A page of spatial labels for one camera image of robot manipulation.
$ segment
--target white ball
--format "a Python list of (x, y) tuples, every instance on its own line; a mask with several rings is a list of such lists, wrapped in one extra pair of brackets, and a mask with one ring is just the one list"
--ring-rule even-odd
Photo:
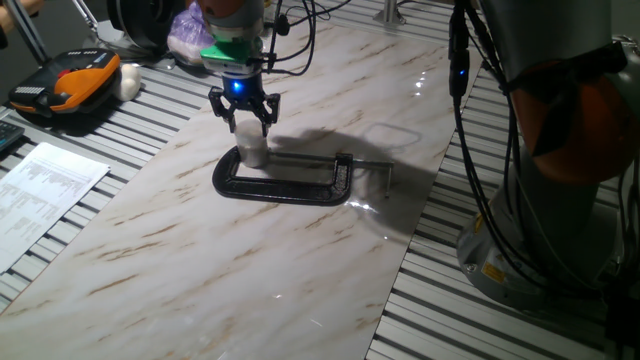
[(133, 79), (124, 79), (120, 82), (120, 85), (116, 87), (113, 95), (120, 101), (130, 101), (136, 97), (140, 90), (140, 83)]
[(113, 95), (120, 101), (130, 101), (136, 97), (140, 90), (140, 81), (142, 75), (135, 66), (125, 64), (120, 68), (122, 79), (120, 84), (116, 86)]
[(140, 71), (138, 71), (138, 68), (133, 65), (129, 65), (129, 64), (122, 65), (122, 67), (120, 68), (120, 72), (122, 72), (123, 80), (133, 79), (137, 82), (140, 82), (140, 80), (142, 80), (142, 75), (140, 75)]

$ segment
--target blue led light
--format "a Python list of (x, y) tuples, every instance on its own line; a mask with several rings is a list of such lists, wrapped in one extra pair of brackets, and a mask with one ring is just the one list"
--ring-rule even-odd
[(244, 88), (244, 85), (242, 85), (241, 82), (239, 82), (239, 81), (234, 81), (233, 82), (233, 91), (240, 92), (240, 91), (242, 91), (242, 88)]

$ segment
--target black cable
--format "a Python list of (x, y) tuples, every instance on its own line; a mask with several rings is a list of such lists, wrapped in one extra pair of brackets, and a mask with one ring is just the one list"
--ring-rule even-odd
[[(468, 84), (468, 80), (465, 80), (464, 77), (466, 77), (466, 74), (468, 74), (469, 72), (469, 55), (467, 47), (469, 46), (468, 38), (470, 37), (470, 34), (465, 23), (464, 11), (464, 7), (456, 5), (450, 22), (450, 31), (452, 33), (452, 37), (449, 44), (449, 58), (452, 63), (452, 72), (450, 75), (449, 83), (451, 88), (450, 92), (454, 98), (454, 101), (456, 101), (456, 99), (462, 98), (463, 94), (466, 92), (466, 86)], [(458, 126), (458, 131), (463, 131), (461, 122)], [(513, 246), (508, 241), (506, 241), (504, 235), (502, 235), (502, 232), (500, 231), (500, 228), (497, 226), (496, 220), (493, 217), (493, 213), (484, 194), (484, 190), (482, 188), (482, 184), (480, 183), (478, 174), (476, 173), (473, 161), (471, 160), (471, 155), (468, 151), (466, 140), (464, 140), (464, 134), (459, 135), (461, 135), (460, 141), (461, 147), (463, 149), (465, 169), (468, 173), (469, 183), (474, 192), (474, 196), (478, 201), (478, 207), (484, 217), (484, 220), (488, 223), (488, 226), (492, 228), (491, 233), (494, 235), (493, 239), (500, 243), (500, 247), (502, 247), (503, 244), (506, 245), (507, 248), (520, 259), (520, 261), (522, 261), (530, 268), (537, 270), (537, 267), (526, 258), (524, 258), (524, 256), (520, 255), (516, 251), (516, 249), (513, 248)]]
[(627, 217), (624, 210), (624, 200), (622, 197), (622, 189), (624, 186), (624, 177), (627, 174), (627, 170), (625, 169), (622, 174), (620, 174), (620, 178), (618, 179), (618, 206), (620, 207), (620, 221), (622, 222), (622, 236), (623, 239), (627, 238)]
[[(499, 83), (501, 83), (503, 85), (503, 91), (504, 89), (506, 89), (506, 79), (504, 77), (504, 74), (501, 72), (500, 69), (500, 63), (498, 61), (497, 58), (497, 54), (495, 53), (495, 47), (493, 46), (493, 41), (491, 40), (488, 32), (486, 31), (486, 27), (484, 27), (484, 24), (480, 21), (480, 18), (477, 15), (477, 12), (475, 11), (475, 9), (473, 9), (470, 6), (470, 3), (468, 1), (466, 1), (466, 10), (468, 13), (470, 13), (470, 19), (472, 20), (472, 24), (474, 24), (474, 29), (476, 30), (476, 34), (478, 35), (478, 38), (481, 42), (481, 44), (483, 44), (483, 47), (485, 48), (485, 51), (487, 52), (487, 56), (489, 57), (489, 60), (487, 61), (490, 66), (493, 66), (493, 69), (495, 70), (495, 76), (496, 79), (498, 80)], [(511, 99), (507, 96), (508, 102), (509, 102), (509, 107), (510, 107), (510, 111), (513, 111), (513, 104), (511, 103)], [(478, 208), (480, 210), (481, 216), (483, 217), (483, 220), (486, 222), (487, 225), (487, 229), (489, 230), (492, 239), (494, 240), (494, 243), (496, 245), (496, 247), (498, 247), (498, 250), (500, 250), (500, 252), (502, 253), (502, 255), (504, 256), (504, 258), (507, 260), (507, 263), (509, 263), (509, 265), (512, 267), (512, 269), (518, 273), (518, 275), (520, 275), (522, 278), (524, 278), (525, 280), (527, 280), (528, 282), (530, 282), (531, 284), (538, 286), (550, 293), (555, 293), (561, 296), (568, 296), (568, 297), (579, 297), (579, 298), (595, 298), (595, 297), (599, 297), (600, 294), (596, 293), (596, 292), (592, 292), (592, 291), (581, 291), (581, 290), (576, 290), (573, 289), (573, 287), (567, 286), (566, 284), (562, 284), (562, 282), (560, 282), (558, 279), (556, 279), (555, 277), (552, 276), (545, 276), (545, 274), (543, 274), (540, 269), (538, 269), (537, 266), (535, 266), (533, 263), (531, 263), (528, 259), (526, 259), (524, 256), (522, 256), (518, 251), (516, 251), (515, 248), (513, 248), (513, 246), (506, 241), (504, 235), (502, 235), (499, 227), (497, 226), (497, 223), (493, 217), (491, 208), (487, 202), (486, 196), (484, 195), (484, 191), (482, 189), (482, 184), (480, 183), (480, 180), (478, 178), (478, 175), (475, 171), (475, 166), (473, 166), (473, 162), (471, 160), (471, 156), (468, 150), (468, 147), (466, 145), (466, 140), (464, 137), (464, 130), (462, 127), (462, 116), (460, 114), (460, 103), (461, 103), (461, 97), (454, 97), (454, 113), (455, 113), (455, 117), (456, 117), (456, 126), (458, 127), (458, 135), (460, 136), (460, 142), (461, 142), (461, 147), (463, 150), (463, 158), (465, 161), (465, 169), (467, 172), (467, 177), (469, 179), (469, 183), (471, 186), (471, 189), (474, 193), (474, 197), (476, 200), (476, 203), (478, 205)], [(509, 132), (509, 142), (511, 142), (511, 148), (514, 152), (514, 165), (516, 167), (516, 171), (519, 173), (520, 172), (520, 151), (519, 151), (519, 141), (518, 141), (518, 133), (517, 133), (517, 121), (515, 118), (515, 114), (514, 113), (510, 113), (510, 132)], [(519, 184), (516, 182), (516, 202), (519, 203)], [(525, 274), (522, 270), (520, 270), (520, 268), (515, 264), (515, 262), (511, 259), (509, 253), (507, 251), (505, 251), (504, 247), (507, 247), (509, 249), (509, 251), (514, 254), (520, 261), (522, 261), (524, 264), (526, 264), (527, 266), (529, 266), (532, 270), (536, 271), (538, 274), (542, 275), (543, 277), (545, 277), (547, 280), (552, 281), (554, 283), (560, 284), (561, 289), (569, 289), (572, 292), (574, 292), (575, 294), (566, 294), (563, 293), (562, 291), (560, 291), (559, 289), (556, 288), (551, 288), (547, 285), (541, 284), (540, 282), (532, 279), (530, 276), (528, 276), (527, 274)]]
[[(331, 20), (331, 13), (327, 12), (327, 8), (320, 5), (320, 4), (316, 4), (317, 7), (319, 7), (320, 9), (322, 9), (322, 11), (320, 11), (318, 13), (318, 19), (323, 20), (323, 21), (329, 21)], [(304, 10), (304, 7), (296, 5), (296, 6), (292, 6), (290, 8), (287, 9), (287, 11), (284, 13), (284, 16), (289, 16), (289, 11), (293, 10), (293, 9), (299, 9), (299, 10)]]
[[(282, 9), (282, 1), (283, 0), (278, 0), (278, 5), (276, 5), (276, 13), (275, 13), (275, 19), (278, 19), (278, 17), (280, 17), (280, 10)], [(278, 32), (276, 31), (275, 27), (273, 29), (273, 32), (271, 33), (271, 46), (269, 47), (269, 58), (267, 59), (267, 74), (271, 72), (271, 70), (273, 69), (273, 64), (274, 64), (274, 60), (272, 57), (275, 54), (275, 50), (276, 50), (276, 36), (278, 35)]]
[(513, 145), (514, 138), (511, 136), (511, 122), (512, 118), (515, 117), (513, 108), (509, 108), (509, 134), (507, 135), (507, 154), (504, 159), (504, 178), (503, 178), (503, 187), (505, 199), (507, 201), (507, 209), (509, 210), (509, 214), (513, 215), (513, 207), (511, 206), (511, 194), (509, 193), (509, 168), (511, 167), (511, 147)]
[(289, 70), (271, 70), (272, 73), (274, 74), (287, 74), (287, 75), (291, 75), (291, 76), (302, 76), (304, 75), (307, 70), (309, 70), (309, 67), (311, 67), (311, 61), (313, 60), (313, 53), (315, 51), (315, 45), (316, 45), (316, 24), (317, 24), (317, 12), (316, 12), (316, 2), (315, 0), (310, 0), (311, 2), (311, 10), (309, 10), (309, 6), (307, 5), (307, 1), (306, 0), (302, 0), (302, 4), (305, 7), (305, 11), (307, 12), (307, 21), (309, 22), (309, 45), (311, 47), (311, 49), (309, 50), (309, 58), (307, 60), (307, 64), (305, 65), (305, 67), (300, 71), (300, 72), (292, 72)]
[(640, 227), (640, 189), (638, 188), (638, 181), (640, 181), (640, 158), (636, 156), (633, 162), (633, 180), (631, 184), (631, 188), (629, 189), (628, 196), (628, 228), (627, 228), (627, 248), (629, 249), (629, 256), (626, 257), (629, 262), (628, 268), (629, 270), (634, 272), (634, 275), (637, 274), (638, 266), (640, 265), (640, 254), (638, 254), (640, 243), (640, 228), (636, 228), (634, 223), (636, 223)]
[(7, 35), (4, 33), (2, 26), (0, 26), (0, 50), (6, 49), (9, 46)]
[[(309, 9), (308, 7), (305, 9), (307, 15), (309, 15)], [(307, 44), (299, 51), (297, 51), (296, 53), (289, 55), (289, 56), (285, 56), (283, 58), (278, 58), (276, 60), (274, 60), (274, 62), (280, 62), (280, 61), (287, 61), (287, 60), (291, 60), (299, 55), (301, 55), (302, 53), (304, 53), (305, 51), (307, 51), (309, 49), (309, 47), (311, 46), (311, 42), (312, 40), (314, 40), (315, 38), (315, 26), (313, 25), (313, 23), (311, 22), (311, 17), (309, 17), (309, 39), (307, 40)]]
[[(332, 7), (332, 8), (327, 9), (327, 10), (324, 10), (324, 11), (321, 11), (319, 13), (316, 13), (316, 15), (329, 14), (330, 12), (340, 9), (340, 8), (342, 8), (343, 6), (347, 5), (350, 2), (351, 2), (351, 0), (346, 0), (345, 2), (343, 2), (340, 5), (336, 5), (336, 6)], [(304, 18), (294, 22), (293, 24), (291, 24), (291, 26), (296, 26), (298, 24), (301, 24), (301, 23), (305, 22), (306, 20), (308, 20), (308, 18), (310, 18), (310, 17), (311, 17), (311, 15), (307, 15), (306, 17), (304, 17)]]
[(402, 6), (404, 4), (409, 4), (409, 3), (420, 4), (420, 5), (428, 5), (426, 3), (423, 3), (423, 2), (420, 2), (420, 1), (415, 1), (415, 0), (403, 0), (403, 1), (400, 1), (396, 6)]
[[(510, 111), (514, 111), (513, 110), (513, 103), (511, 102), (511, 97), (509, 95), (507, 95), (507, 102), (509, 104), (509, 109)], [(513, 167), (516, 170), (516, 175), (517, 178), (520, 178), (520, 174), (521, 174), (521, 164), (520, 164), (520, 141), (518, 138), (518, 124), (515, 121), (515, 115), (513, 118), (510, 119), (510, 124), (509, 124), (509, 136), (511, 136), (513, 138)], [(530, 254), (533, 254), (532, 248), (531, 246), (529, 246), (529, 244), (531, 243), (531, 240), (528, 236), (528, 232), (524, 229), (524, 216), (522, 215), (522, 190), (521, 190), (521, 184), (520, 181), (517, 180), (516, 181), (516, 186), (515, 186), (515, 193), (516, 193), (516, 213), (518, 216), (518, 222), (520, 223), (520, 228), (522, 229), (522, 236), (524, 238), (524, 244), (525, 244), (525, 248), (529, 251)], [(551, 275), (548, 274), (548, 272), (542, 273), (541, 274), (545, 277), (550, 277)]]

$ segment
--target keyboard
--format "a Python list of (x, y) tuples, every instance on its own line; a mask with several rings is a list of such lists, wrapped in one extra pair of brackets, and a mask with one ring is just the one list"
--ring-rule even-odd
[(0, 120), (0, 152), (24, 134), (24, 128)]

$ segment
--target yellow warning label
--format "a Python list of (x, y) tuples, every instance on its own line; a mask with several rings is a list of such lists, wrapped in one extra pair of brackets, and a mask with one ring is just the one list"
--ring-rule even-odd
[(504, 277), (506, 275), (504, 271), (491, 265), (491, 263), (488, 261), (484, 263), (484, 266), (482, 267), (482, 273), (487, 275), (489, 278), (497, 281), (499, 284), (502, 284), (504, 282)]
[(478, 216), (476, 216), (476, 226), (473, 229), (473, 233), (478, 235), (478, 232), (480, 232), (480, 228), (482, 228), (482, 223), (484, 222), (484, 218), (482, 217), (481, 214), (478, 214)]

